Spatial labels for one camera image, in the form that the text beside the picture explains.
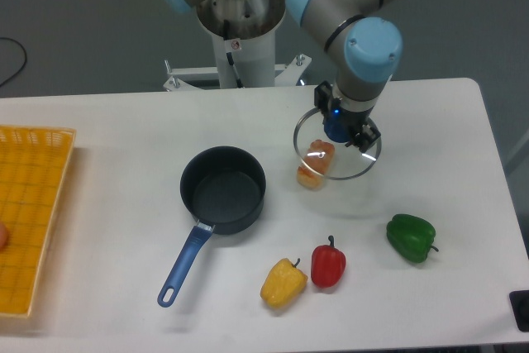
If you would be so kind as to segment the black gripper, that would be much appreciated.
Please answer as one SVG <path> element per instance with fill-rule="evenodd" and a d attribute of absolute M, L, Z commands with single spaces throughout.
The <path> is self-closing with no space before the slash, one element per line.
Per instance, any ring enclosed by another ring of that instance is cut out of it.
<path fill-rule="evenodd" d="M 337 85 L 332 88 L 327 81 L 314 88 L 313 98 L 314 107 L 323 116 L 329 113 L 329 127 L 347 128 L 349 137 L 346 147 L 354 146 L 360 153 L 366 153 L 380 141 L 381 133 L 369 119 L 375 105 L 374 98 L 367 101 L 354 100 L 347 97 Z"/>

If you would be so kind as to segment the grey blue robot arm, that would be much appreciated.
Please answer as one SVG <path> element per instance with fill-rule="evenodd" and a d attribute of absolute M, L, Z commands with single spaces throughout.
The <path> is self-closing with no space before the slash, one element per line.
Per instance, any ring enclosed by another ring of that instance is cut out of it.
<path fill-rule="evenodd" d="M 213 42 L 222 88 L 269 87 L 275 58 L 263 44 L 290 15 L 337 68 L 334 83 L 315 93 L 323 128 L 334 142 L 366 152 L 380 133 L 369 119 L 403 51 L 398 28 L 376 17 L 393 0 L 165 0 L 194 10 Z"/>

